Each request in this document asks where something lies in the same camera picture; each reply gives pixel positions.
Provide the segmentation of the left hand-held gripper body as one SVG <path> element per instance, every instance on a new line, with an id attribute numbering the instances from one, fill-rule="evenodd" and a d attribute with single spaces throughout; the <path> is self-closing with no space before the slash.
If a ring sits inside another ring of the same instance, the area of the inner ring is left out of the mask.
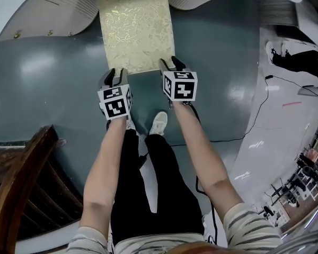
<path id="1" fill-rule="evenodd" d="M 113 79 L 112 87 L 104 86 L 103 77 L 98 83 L 99 107 L 107 120 L 129 116 L 132 105 L 132 93 L 129 84 L 117 85 L 119 76 Z"/>

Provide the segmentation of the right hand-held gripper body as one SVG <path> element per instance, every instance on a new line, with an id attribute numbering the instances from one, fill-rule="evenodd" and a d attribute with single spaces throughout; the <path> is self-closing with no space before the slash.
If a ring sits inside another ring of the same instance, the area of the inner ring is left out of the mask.
<path id="1" fill-rule="evenodd" d="M 198 77 L 195 71 L 163 71 L 163 92 L 168 98 L 169 109 L 173 102 L 193 102 L 196 99 Z"/>

